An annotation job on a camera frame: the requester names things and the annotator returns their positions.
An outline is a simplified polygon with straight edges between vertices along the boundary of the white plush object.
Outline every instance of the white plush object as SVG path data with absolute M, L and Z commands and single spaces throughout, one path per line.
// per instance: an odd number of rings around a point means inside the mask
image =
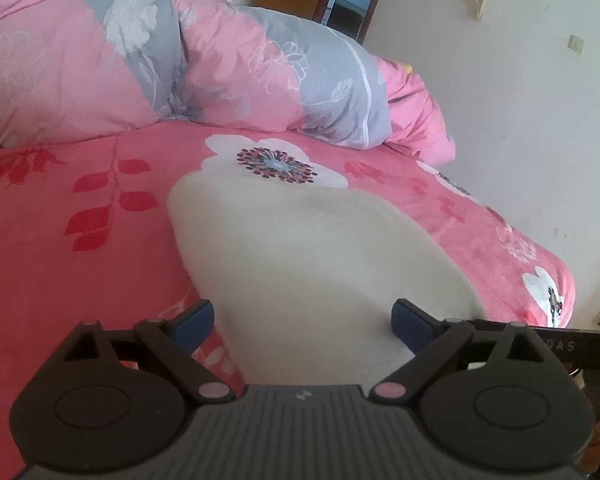
M 168 207 L 184 265 L 248 383 L 368 390 L 413 356 L 391 331 L 397 298 L 438 319 L 484 316 L 460 270 L 384 199 L 220 167 L 216 156 L 184 176 Z

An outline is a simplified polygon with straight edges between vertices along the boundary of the light switch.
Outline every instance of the light switch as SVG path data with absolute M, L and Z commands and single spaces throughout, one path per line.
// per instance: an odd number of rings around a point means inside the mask
M 582 51 L 584 49 L 584 40 L 573 34 L 569 38 L 569 44 L 567 45 L 571 50 L 577 52 L 579 56 L 582 56 Z

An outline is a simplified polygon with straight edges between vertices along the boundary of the ribbed black surface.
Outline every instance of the ribbed black surface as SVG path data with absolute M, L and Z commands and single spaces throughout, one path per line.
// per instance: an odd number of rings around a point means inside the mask
M 184 434 L 144 465 L 91 478 L 495 480 L 517 476 L 473 470 L 455 462 L 418 432 L 407 411 L 373 404 L 356 386 L 251 386 L 231 404 L 198 410 Z M 526 480 L 579 478 L 568 469 L 525 476 Z M 85 477 L 35 467 L 20 478 L 60 479 Z

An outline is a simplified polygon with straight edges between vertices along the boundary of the white logo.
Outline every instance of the white logo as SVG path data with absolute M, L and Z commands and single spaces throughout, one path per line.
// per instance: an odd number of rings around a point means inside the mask
M 302 402 L 304 402 L 309 397 L 313 397 L 313 396 L 314 396 L 314 394 L 312 394 L 310 391 L 308 391 L 308 390 L 302 390 L 301 392 L 299 392 L 299 393 L 296 394 L 296 399 L 302 400 Z

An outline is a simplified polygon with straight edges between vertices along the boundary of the bed sheet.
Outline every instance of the bed sheet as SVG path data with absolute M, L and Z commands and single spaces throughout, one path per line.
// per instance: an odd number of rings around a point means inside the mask
M 129 328 L 172 317 L 198 298 L 165 202 L 181 176 L 222 156 L 205 141 L 224 134 L 247 137 L 254 153 L 265 139 L 267 146 L 290 142 L 309 165 L 393 203 L 455 261 L 490 319 L 567 324 L 574 284 L 565 265 L 442 174 L 389 146 L 357 152 L 289 132 L 167 121 L 77 144 L 0 150 L 0 479 L 22 467 L 8 430 L 11 403 L 72 327 L 96 318 L 107 329 Z M 290 178 L 307 178 L 305 166 Z M 217 333 L 196 358 L 242 387 Z

